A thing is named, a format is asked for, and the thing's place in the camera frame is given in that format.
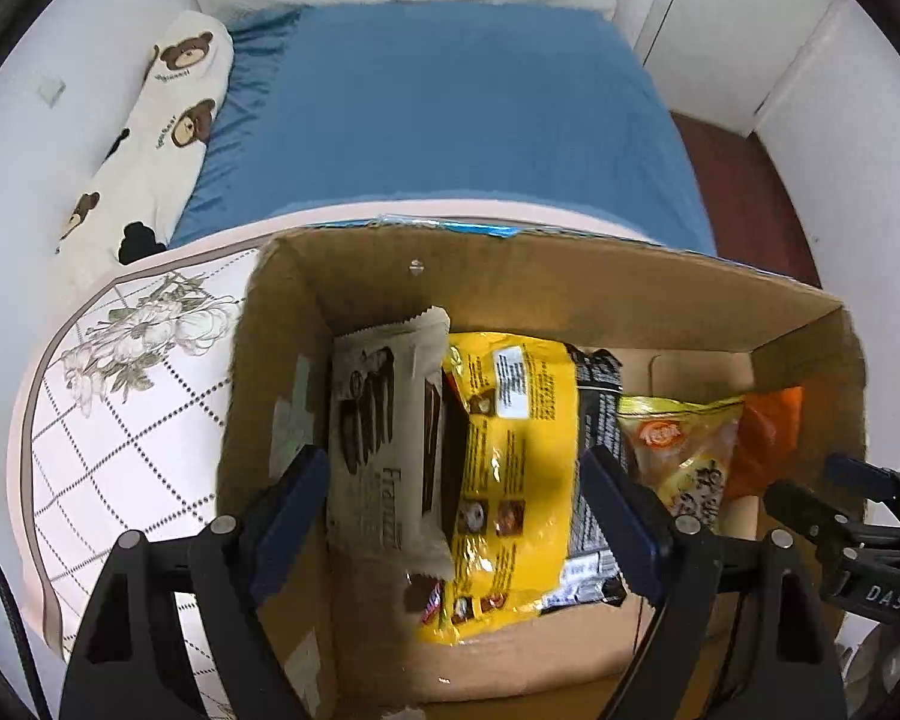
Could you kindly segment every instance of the blue bed sheet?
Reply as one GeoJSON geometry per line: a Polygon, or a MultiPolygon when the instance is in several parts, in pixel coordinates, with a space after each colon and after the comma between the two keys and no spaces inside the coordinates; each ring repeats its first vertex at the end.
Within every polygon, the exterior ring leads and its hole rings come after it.
{"type": "Polygon", "coordinates": [[[354,200],[496,197],[714,253],[679,132],[599,14],[336,5],[231,34],[226,101],[170,245],[354,200]]]}

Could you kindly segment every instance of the metal screw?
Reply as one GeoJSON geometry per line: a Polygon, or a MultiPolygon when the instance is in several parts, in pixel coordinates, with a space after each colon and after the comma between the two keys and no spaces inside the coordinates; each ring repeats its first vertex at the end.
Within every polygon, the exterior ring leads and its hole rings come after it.
{"type": "Polygon", "coordinates": [[[124,549],[133,549],[140,543],[140,531],[124,531],[117,539],[117,543],[124,549]]]}
{"type": "Polygon", "coordinates": [[[681,514],[677,519],[674,519],[674,525],[677,526],[677,530],[683,533],[684,536],[696,536],[700,532],[700,521],[690,514],[681,514]]]}
{"type": "Polygon", "coordinates": [[[780,549],[790,549],[794,545],[794,537],[780,528],[770,534],[770,541],[773,541],[780,549]]]}
{"type": "Polygon", "coordinates": [[[236,527],[236,517],[231,517],[229,514],[221,514],[217,519],[210,523],[210,530],[213,533],[216,533],[217,536],[223,536],[225,533],[230,533],[236,527]]]}

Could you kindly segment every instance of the cardboard box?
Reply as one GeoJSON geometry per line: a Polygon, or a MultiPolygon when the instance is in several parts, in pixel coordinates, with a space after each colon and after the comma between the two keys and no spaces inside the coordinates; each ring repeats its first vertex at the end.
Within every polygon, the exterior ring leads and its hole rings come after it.
{"type": "MultiPolygon", "coordinates": [[[[274,403],[293,390],[299,360],[309,362],[307,410],[325,445],[333,337],[434,304],[454,331],[610,348],[632,394],[707,401],[802,385],[797,480],[847,512],[862,511],[862,501],[820,480],[829,452],[864,453],[864,362],[837,298],[634,242],[545,232],[500,239],[414,224],[296,230],[265,250],[235,338],[218,510],[238,514],[269,483],[274,403]]],[[[755,513],[736,527],[753,530],[755,513]]],[[[756,531],[772,527],[761,512],[756,531]]],[[[335,709],[341,718],[380,717],[377,707],[404,704],[428,704],[428,717],[448,720],[596,717],[650,619],[631,596],[619,610],[564,610],[474,644],[423,644],[401,618],[400,579],[328,558],[322,538],[317,526],[260,615],[281,662],[299,662],[301,642],[316,654],[308,693],[319,696],[320,719],[335,709]]],[[[808,545],[799,548],[813,565],[808,545]]],[[[835,610],[831,618],[839,623],[835,610]]],[[[706,697],[721,647],[725,637],[701,654],[687,712],[706,697]]]]}

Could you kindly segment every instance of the door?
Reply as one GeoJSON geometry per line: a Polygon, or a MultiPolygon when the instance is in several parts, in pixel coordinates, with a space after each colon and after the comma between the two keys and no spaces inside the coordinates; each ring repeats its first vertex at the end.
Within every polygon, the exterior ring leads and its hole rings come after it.
{"type": "Polygon", "coordinates": [[[646,68],[672,110],[749,134],[831,1],[673,0],[646,68]]]}

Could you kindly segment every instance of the snack package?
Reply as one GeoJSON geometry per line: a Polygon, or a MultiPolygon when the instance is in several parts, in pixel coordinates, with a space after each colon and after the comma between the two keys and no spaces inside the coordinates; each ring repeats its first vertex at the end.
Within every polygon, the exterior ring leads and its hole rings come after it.
{"type": "Polygon", "coordinates": [[[566,605],[626,597],[578,489],[578,455],[622,452],[619,362],[607,351],[502,333],[450,337],[444,365],[470,415],[455,576],[423,615],[425,640],[454,644],[566,605]]]}
{"type": "Polygon", "coordinates": [[[618,419],[634,447],[641,481],[670,514],[693,514],[712,527],[730,474],[743,397],[700,405],[659,397],[622,397],[618,419]]]}
{"type": "Polygon", "coordinates": [[[439,512],[449,331],[433,307],[336,338],[331,371],[330,543],[435,577],[453,576],[439,512]]]}
{"type": "Polygon", "coordinates": [[[800,433],[803,387],[777,392],[748,392],[733,450],[733,473],[724,493],[727,500],[763,495],[790,473],[800,433]]]}

